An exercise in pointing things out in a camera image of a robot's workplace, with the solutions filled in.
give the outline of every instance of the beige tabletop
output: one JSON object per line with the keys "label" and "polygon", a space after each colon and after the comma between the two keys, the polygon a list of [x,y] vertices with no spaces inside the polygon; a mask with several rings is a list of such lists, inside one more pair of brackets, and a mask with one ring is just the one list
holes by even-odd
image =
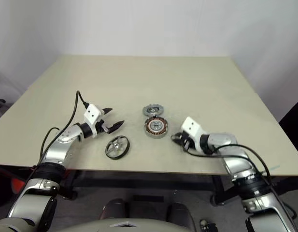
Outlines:
{"label": "beige tabletop", "polygon": [[[84,141],[72,169],[226,174],[219,159],[193,157],[170,140],[191,116],[208,132],[234,134],[261,155],[273,175],[298,175],[298,152],[227,57],[62,56],[0,119],[0,164],[36,164],[48,129],[69,120],[76,90],[87,102],[114,109],[106,123],[125,123],[111,135]],[[161,139],[143,129],[142,108],[154,103],[164,106],[162,117],[169,123]],[[84,112],[79,104],[74,123],[83,122]],[[131,147],[122,159],[112,160],[105,147],[117,135],[128,137]]]}

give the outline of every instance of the gray floor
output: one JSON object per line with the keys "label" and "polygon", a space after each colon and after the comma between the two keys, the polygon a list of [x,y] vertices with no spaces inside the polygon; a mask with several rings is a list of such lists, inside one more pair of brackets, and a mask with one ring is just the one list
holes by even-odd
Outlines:
{"label": "gray floor", "polygon": [[[129,201],[133,195],[164,196],[165,203],[180,202],[185,204],[194,218],[199,230],[198,222],[206,218],[215,222],[221,232],[244,232],[247,214],[242,209],[240,200],[225,206],[213,207],[209,203],[211,195],[208,191],[187,190],[144,190],[126,188],[78,188],[79,196],[75,201],[58,197],[58,206],[50,231],[56,231],[79,223],[96,220],[103,206],[114,198]],[[288,192],[282,199],[289,203],[298,214],[298,190]],[[0,219],[9,209],[9,205],[0,208]]]}

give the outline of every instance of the silver robot arm segment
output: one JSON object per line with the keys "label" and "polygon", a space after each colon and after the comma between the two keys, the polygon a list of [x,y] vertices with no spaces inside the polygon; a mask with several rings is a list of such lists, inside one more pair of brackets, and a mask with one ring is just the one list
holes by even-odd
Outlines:
{"label": "silver robot arm segment", "polygon": [[[263,232],[296,232],[297,229],[289,214],[282,206],[274,190],[246,159],[245,151],[238,146],[226,146],[218,150],[222,145],[237,144],[234,135],[229,133],[207,133],[200,124],[191,117],[187,117],[181,126],[182,132],[176,134],[174,142],[182,145],[185,150],[194,148],[201,155],[222,158],[223,164],[230,175],[232,182],[242,199],[242,205],[246,213],[253,214],[246,221],[248,231]],[[227,155],[236,155],[237,158],[223,158]]]}
{"label": "silver robot arm segment", "polygon": [[90,104],[84,114],[84,123],[67,128],[51,144],[7,218],[0,220],[0,232],[44,232],[50,228],[60,182],[80,142],[90,136],[94,138],[101,132],[111,133],[123,124],[124,121],[119,121],[110,128],[104,125],[101,118],[111,110]]}

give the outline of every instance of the red object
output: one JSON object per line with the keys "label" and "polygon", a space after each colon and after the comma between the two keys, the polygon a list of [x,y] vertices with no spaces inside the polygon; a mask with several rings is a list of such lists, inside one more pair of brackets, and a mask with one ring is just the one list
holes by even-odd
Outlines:
{"label": "red object", "polygon": [[25,182],[17,178],[12,178],[11,184],[12,184],[13,193],[18,194],[22,189],[22,187],[24,186]]}

